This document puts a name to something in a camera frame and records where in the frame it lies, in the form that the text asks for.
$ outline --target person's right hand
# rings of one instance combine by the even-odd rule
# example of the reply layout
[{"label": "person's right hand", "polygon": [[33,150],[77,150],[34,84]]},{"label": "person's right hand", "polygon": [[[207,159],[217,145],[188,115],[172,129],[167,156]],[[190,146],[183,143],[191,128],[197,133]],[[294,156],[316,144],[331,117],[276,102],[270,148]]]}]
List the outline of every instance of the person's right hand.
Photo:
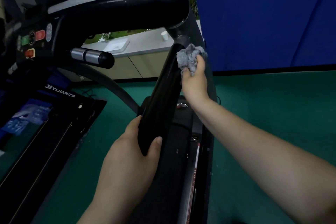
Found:
[{"label": "person's right hand", "polygon": [[204,70],[205,61],[201,55],[198,55],[195,75],[191,76],[188,68],[185,68],[183,71],[182,91],[193,109],[209,99],[207,90],[208,82]]}]

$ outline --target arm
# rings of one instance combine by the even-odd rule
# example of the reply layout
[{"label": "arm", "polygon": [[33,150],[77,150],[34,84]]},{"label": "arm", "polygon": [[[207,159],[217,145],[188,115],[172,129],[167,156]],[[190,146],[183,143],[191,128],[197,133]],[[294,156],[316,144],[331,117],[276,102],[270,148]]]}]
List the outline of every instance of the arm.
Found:
[{"label": "arm", "polygon": [[137,138],[140,120],[141,116],[132,120],[108,151],[93,201],[77,224],[125,223],[145,196],[158,166],[162,138],[153,140],[144,157]]},{"label": "arm", "polygon": [[336,222],[336,168],[325,160],[242,120],[209,99],[205,62],[184,71],[184,95],[203,124],[254,181],[302,223]]}]

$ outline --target red button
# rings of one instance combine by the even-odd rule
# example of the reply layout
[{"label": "red button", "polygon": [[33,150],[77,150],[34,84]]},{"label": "red button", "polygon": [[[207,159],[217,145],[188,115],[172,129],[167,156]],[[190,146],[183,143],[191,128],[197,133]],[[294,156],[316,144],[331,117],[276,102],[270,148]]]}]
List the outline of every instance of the red button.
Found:
[{"label": "red button", "polygon": [[27,59],[35,57],[35,49],[29,49],[24,52]]},{"label": "red button", "polygon": [[40,30],[35,33],[35,40],[39,41],[45,38],[45,30]]}]

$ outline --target microfiber rag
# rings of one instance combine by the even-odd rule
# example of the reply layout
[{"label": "microfiber rag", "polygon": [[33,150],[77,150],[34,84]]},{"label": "microfiber rag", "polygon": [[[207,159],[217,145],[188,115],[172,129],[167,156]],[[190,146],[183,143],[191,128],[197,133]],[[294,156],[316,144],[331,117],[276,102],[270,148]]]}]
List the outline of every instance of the microfiber rag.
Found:
[{"label": "microfiber rag", "polygon": [[181,69],[181,77],[183,75],[183,69],[185,67],[189,68],[191,76],[195,74],[197,66],[197,55],[201,55],[203,58],[206,58],[208,56],[208,54],[202,47],[196,47],[193,44],[189,44],[187,48],[182,49],[178,53],[176,53],[178,67]]}]

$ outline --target person's left arm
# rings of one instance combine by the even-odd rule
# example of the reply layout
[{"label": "person's left arm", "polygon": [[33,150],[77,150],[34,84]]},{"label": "person's left arm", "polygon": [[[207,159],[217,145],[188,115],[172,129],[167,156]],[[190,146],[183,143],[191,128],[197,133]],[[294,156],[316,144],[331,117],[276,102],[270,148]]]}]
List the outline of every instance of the person's left arm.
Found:
[{"label": "person's left arm", "polygon": [[153,140],[147,156],[138,144],[141,116],[127,126],[108,151],[93,200],[77,224],[125,223],[147,193],[154,178],[162,138]]}]

